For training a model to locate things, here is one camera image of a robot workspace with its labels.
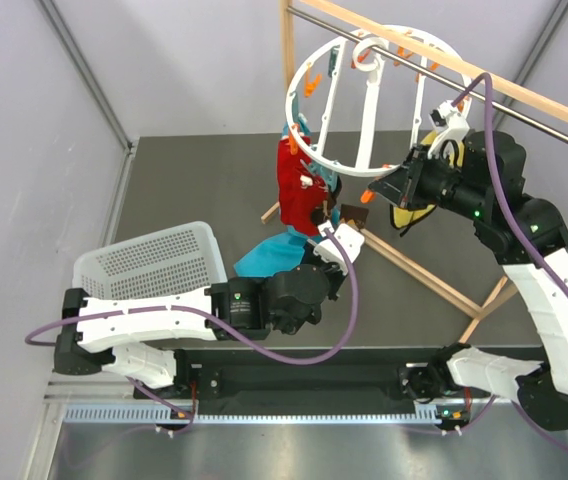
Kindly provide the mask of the teal cloth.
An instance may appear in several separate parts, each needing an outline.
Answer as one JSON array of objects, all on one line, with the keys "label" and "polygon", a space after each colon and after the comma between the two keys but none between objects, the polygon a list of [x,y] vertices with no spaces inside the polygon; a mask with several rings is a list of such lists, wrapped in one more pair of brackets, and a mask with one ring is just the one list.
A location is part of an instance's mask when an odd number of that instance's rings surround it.
[{"label": "teal cloth", "polygon": [[[295,153],[300,146],[292,139],[288,127],[283,128],[280,139],[286,136],[289,137],[291,152]],[[321,167],[312,160],[308,169],[312,173],[321,175],[326,183],[335,182],[336,188],[342,189],[341,180],[336,173]],[[330,220],[335,222],[337,218],[338,212],[335,207]],[[319,233],[315,236],[306,236],[299,234],[291,227],[284,226],[286,230],[283,233],[262,241],[237,261],[234,265],[235,273],[242,277],[268,277],[281,271],[288,271],[301,262],[306,242],[309,239],[320,238]]]}]

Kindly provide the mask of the white round clip hanger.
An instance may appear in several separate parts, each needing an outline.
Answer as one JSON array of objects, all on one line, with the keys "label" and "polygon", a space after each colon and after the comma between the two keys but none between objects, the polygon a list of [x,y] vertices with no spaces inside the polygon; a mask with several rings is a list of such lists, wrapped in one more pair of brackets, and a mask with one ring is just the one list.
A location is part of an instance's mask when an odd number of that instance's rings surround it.
[{"label": "white round clip hanger", "polygon": [[[328,76],[329,54],[334,46],[339,46],[341,52],[337,60],[337,71],[330,78]],[[381,50],[389,46],[389,41],[376,37],[366,30],[354,30],[347,37],[338,36],[316,49],[305,59],[293,75],[286,94],[285,127],[290,129],[292,139],[299,144],[312,161],[321,167],[336,174],[359,178],[372,178],[382,174],[389,168],[397,168],[395,164],[383,165],[381,167],[371,166],[380,89],[385,65],[390,61],[388,57],[381,54]],[[315,64],[323,59],[328,61],[327,73],[325,75],[321,74],[322,79],[324,77],[328,79],[328,93],[323,113],[320,116],[317,141],[308,144],[306,141],[310,138],[311,131],[307,127],[306,118],[299,111],[298,94],[302,93],[304,95],[304,78],[307,71],[311,74]],[[324,155],[337,98],[338,85],[347,67],[357,71],[365,79],[366,85],[361,113],[358,150],[355,163],[352,166],[344,165],[340,161],[329,159]]]}]

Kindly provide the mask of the brown argyle sock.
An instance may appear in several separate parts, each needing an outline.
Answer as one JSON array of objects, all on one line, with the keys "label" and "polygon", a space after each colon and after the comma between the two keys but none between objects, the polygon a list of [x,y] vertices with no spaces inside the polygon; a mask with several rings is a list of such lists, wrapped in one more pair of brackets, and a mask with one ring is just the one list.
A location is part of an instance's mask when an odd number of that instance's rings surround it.
[{"label": "brown argyle sock", "polygon": [[341,193],[340,188],[336,188],[333,191],[328,191],[326,197],[320,201],[320,203],[313,208],[310,213],[311,223],[315,226],[319,226],[332,218],[333,210],[337,206],[337,201]]},{"label": "brown argyle sock", "polygon": [[358,205],[342,204],[340,207],[339,221],[361,231],[365,228],[368,215],[368,208]]}]

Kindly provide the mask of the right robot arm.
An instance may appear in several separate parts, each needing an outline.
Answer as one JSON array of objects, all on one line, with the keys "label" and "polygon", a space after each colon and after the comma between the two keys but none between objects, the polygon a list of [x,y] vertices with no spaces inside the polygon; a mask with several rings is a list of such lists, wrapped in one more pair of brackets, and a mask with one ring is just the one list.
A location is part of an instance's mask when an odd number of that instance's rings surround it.
[{"label": "right robot arm", "polygon": [[568,430],[568,229],[557,207],[524,191],[526,150],[509,134],[446,141],[460,159],[451,165],[428,146],[413,147],[400,167],[369,188],[408,211],[434,205],[472,221],[523,299],[546,358],[519,360],[467,343],[440,349],[427,366],[407,376],[418,398],[451,396],[476,388],[520,406],[547,431]]}]

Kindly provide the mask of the teal clothespin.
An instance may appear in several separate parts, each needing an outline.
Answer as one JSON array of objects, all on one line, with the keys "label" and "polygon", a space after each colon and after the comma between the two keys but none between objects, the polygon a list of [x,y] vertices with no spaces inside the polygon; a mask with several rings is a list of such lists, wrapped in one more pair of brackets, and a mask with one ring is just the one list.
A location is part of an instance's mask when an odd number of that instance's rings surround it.
[{"label": "teal clothespin", "polygon": [[341,48],[339,46],[334,46],[330,50],[329,64],[328,64],[328,76],[330,78],[332,78],[337,71],[337,60],[340,52]]}]

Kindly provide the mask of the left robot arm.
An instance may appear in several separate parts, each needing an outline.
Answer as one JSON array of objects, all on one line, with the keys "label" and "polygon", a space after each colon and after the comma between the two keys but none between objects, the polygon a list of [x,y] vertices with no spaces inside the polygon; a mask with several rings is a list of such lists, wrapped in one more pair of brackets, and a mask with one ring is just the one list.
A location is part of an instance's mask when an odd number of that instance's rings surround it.
[{"label": "left robot arm", "polygon": [[271,332],[296,334],[322,318],[346,278],[336,263],[301,264],[265,278],[237,277],[174,296],[106,300],[82,289],[65,294],[66,324],[54,345],[54,370],[68,376],[110,372],[180,396],[191,374],[160,340],[256,342]]}]

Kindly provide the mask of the red sock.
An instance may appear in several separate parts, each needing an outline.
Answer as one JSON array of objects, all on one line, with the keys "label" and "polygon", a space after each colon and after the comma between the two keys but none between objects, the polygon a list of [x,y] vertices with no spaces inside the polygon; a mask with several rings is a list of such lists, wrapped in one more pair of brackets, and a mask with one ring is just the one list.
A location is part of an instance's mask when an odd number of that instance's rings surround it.
[{"label": "red sock", "polygon": [[318,226],[311,223],[310,213],[328,192],[319,176],[293,173],[278,180],[280,220],[299,234],[315,236]]},{"label": "red sock", "polygon": [[317,233],[317,225],[324,221],[324,202],[334,206],[335,201],[329,199],[337,184],[326,183],[325,179],[312,173],[308,166],[311,160],[298,147],[291,152],[289,137],[278,142],[276,159],[276,176],[278,183],[278,201],[281,221],[300,234],[312,236]]}]

